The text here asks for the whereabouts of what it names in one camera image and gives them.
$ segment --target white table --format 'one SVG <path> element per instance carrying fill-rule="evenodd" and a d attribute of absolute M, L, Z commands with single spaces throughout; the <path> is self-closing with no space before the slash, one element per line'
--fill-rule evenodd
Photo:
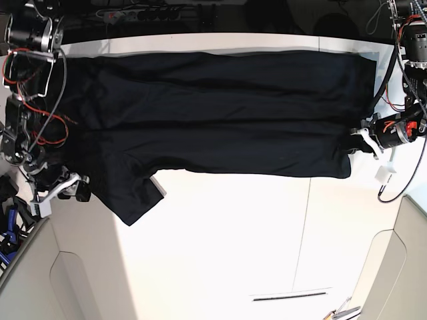
<path fill-rule="evenodd" d="M 357 41 L 236 33 L 64 46 L 72 57 L 294 49 L 377 60 L 377 88 L 392 52 L 391 46 Z M 403 101 L 400 78 L 396 70 L 390 82 L 395 103 Z M 3 105 L 6 92 L 0 93 Z M 383 102 L 378 110 L 392 112 Z M 400 173 L 384 198 L 412 174 L 421 142 L 397 152 Z M 374 236 L 396 221 L 399 203 L 376 199 L 378 166 L 358 153 L 352 176 L 343 181 L 160 171 L 155 178 L 167 197 L 130 228 L 96 198 L 89 204 L 55 201 L 52 222 L 60 250 L 83 259 L 103 319 L 321 319 L 352 294 Z M 415 187 L 426 170 L 424 163 Z M 324 288 L 325 297 L 252 302 L 254 295 Z"/>

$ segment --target dark fabric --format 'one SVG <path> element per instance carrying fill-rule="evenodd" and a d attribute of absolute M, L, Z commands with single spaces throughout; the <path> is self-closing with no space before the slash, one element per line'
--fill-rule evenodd
<path fill-rule="evenodd" d="M 162 199 L 149 180 L 160 169 L 346 178 L 339 141 L 373 112 L 376 63 L 357 55 L 161 53 L 68 64 L 60 108 L 79 123 L 70 125 L 68 166 L 89 175 L 128 225 Z"/>

